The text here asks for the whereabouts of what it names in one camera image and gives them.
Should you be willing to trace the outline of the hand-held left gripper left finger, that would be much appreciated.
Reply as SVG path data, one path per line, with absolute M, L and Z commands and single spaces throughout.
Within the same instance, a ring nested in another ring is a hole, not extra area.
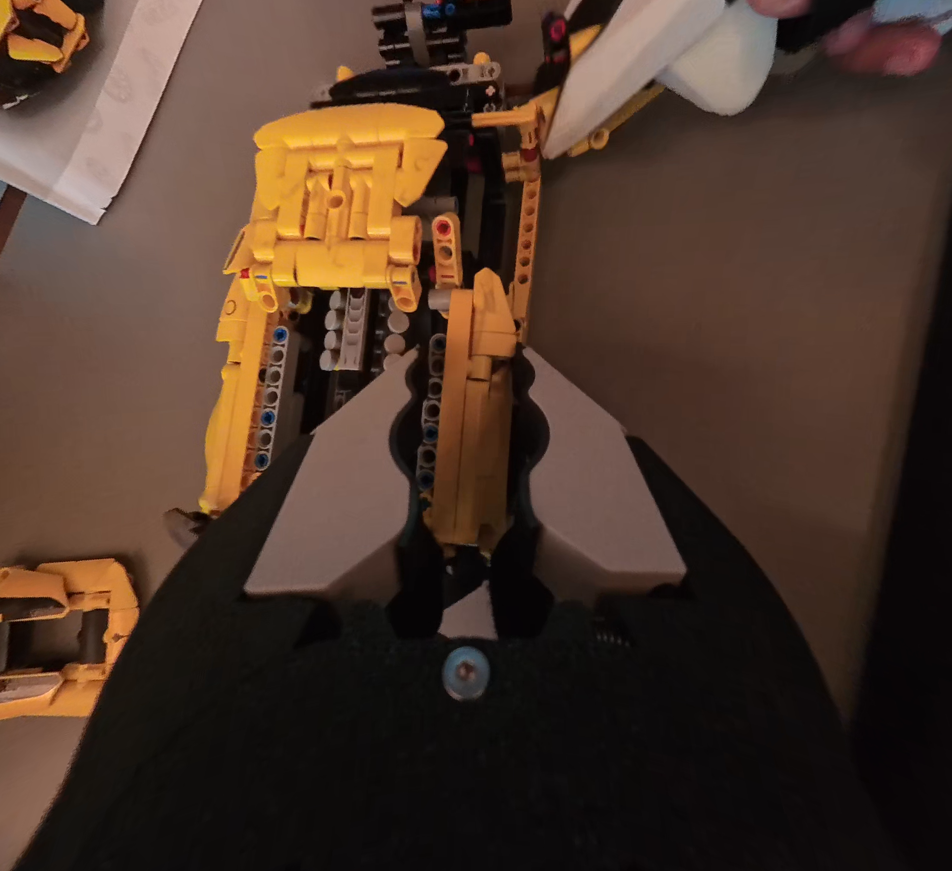
M 398 592 L 396 546 L 410 512 L 410 478 L 390 448 L 411 403 L 418 349 L 313 433 L 244 583 L 250 597 L 315 596 L 387 603 Z

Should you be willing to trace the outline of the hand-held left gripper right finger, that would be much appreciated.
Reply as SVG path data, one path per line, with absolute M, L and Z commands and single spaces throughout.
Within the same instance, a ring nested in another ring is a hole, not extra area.
M 532 406 L 547 440 L 530 467 L 534 574 L 554 595 L 641 595 L 686 567 L 625 428 L 532 348 Z

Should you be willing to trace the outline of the grey black brick chassis module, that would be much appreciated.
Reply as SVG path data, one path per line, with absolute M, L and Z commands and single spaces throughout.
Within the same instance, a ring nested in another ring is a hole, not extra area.
M 511 0 L 399 0 L 371 10 L 377 50 L 386 72 L 441 75 L 450 87 L 484 89 L 493 110 L 504 100 L 502 67 L 488 54 L 469 54 L 470 32 L 512 22 Z

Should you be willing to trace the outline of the yellow toy brick car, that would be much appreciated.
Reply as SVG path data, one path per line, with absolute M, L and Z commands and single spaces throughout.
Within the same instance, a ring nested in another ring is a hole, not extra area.
M 208 422 L 198 509 L 168 510 L 189 548 L 298 435 L 417 350 L 411 498 L 446 558 L 489 561 L 516 518 L 513 360 L 527 341 L 541 145 L 569 66 L 599 33 L 541 26 L 533 86 L 506 98 L 500 66 L 377 25 L 385 68 L 336 81 L 255 136 L 256 186 L 223 272 L 228 347 Z

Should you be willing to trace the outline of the grey desk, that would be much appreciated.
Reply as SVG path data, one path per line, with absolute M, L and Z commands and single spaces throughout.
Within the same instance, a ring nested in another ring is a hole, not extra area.
M 100 224 L 30 198 L 2 252 L 2 562 L 177 560 L 224 346 L 221 267 L 252 135 L 389 0 L 204 0 Z M 539 19 L 484 41 L 513 78 Z M 530 343 L 737 533 L 851 704 L 950 187 L 950 61 L 907 82 L 814 62 L 743 115 L 663 95 L 542 186 Z

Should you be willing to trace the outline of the yellow brick hood panel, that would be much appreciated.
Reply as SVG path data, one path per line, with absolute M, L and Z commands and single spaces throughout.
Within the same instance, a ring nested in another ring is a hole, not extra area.
M 139 620 L 125 567 L 112 558 L 1 569 L 1 720 L 87 718 Z M 78 654 L 28 660 L 31 633 L 79 617 Z

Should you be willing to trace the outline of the black perforated seat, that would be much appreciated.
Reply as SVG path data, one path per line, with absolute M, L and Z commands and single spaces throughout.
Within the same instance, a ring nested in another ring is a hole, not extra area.
M 910 869 L 951 868 L 951 235 L 922 354 L 852 725 Z

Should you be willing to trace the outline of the white instruction booklet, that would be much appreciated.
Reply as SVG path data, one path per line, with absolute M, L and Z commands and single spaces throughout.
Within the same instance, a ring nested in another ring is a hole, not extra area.
M 97 224 L 125 182 L 203 0 L 105 0 L 51 91 L 2 113 L 2 187 Z

